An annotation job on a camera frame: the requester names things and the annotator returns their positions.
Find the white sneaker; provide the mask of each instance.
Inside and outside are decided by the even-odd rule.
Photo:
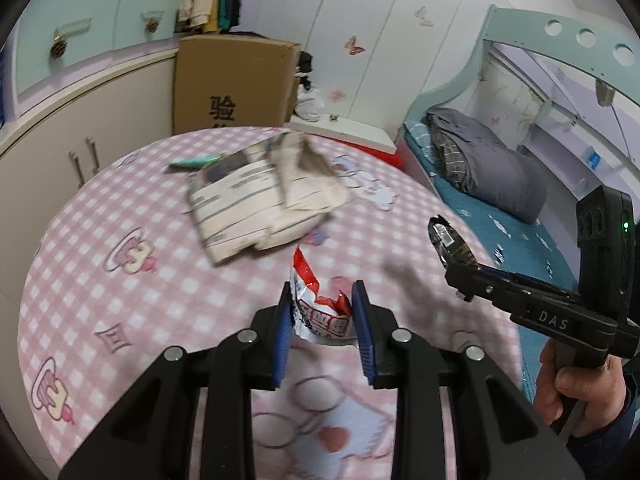
[[[324,113],[324,101],[320,98],[320,91],[315,86],[311,90],[298,85],[298,104],[296,105],[296,115],[305,121],[315,123],[320,120]]]

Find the snack bag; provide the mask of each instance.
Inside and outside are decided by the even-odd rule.
[[[296,249],[291,267],[293,295],[293,329],[302,339],[325,345],[355,344],[355,328],[351,320],[349,298],[340,291],[336,300],[319,293],[320,284],[306,262],[300,248]]]

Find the screw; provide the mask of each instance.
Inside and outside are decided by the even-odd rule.
[[[404,328],[398,328],[391,333],[391,337],[399,343],[408,343],[411,341],[411,332]]]
[[[256,339],[258,339],[257,333],[250,328],[238,332],[238,341],[241,343],[253,343]]]
[[[484,350],[479,346],[470,346],[465,350],[465,354],[472,361],[482,361],[484,359]]]
[[[169,346],[162,354],[167,361],[179,361],[184,352],[179,346]]]

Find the drawer knob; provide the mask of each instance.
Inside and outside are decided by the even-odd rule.
[[[159,25],[160,21],[158,21],[157,18],[149,18],[148,20],[146,20],[145,30],[147,31],[147,33],[153,34],[156,30],[158,30]]]
[[[63,38],[62,36],[56,36],[53,39],[53,44],[51,45],[51,48],[49,49],[49,55],[53,59],[60,59],[62,56],[64,56],[65,52],[66,52],[65,38]]]

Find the plaid fabric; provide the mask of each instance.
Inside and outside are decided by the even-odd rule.
[[[460,153],[458,145],[446,133],[440,131],[433,132],[431,140],[438,152],[444,177],[456,189],[466,192],[466,158]]]

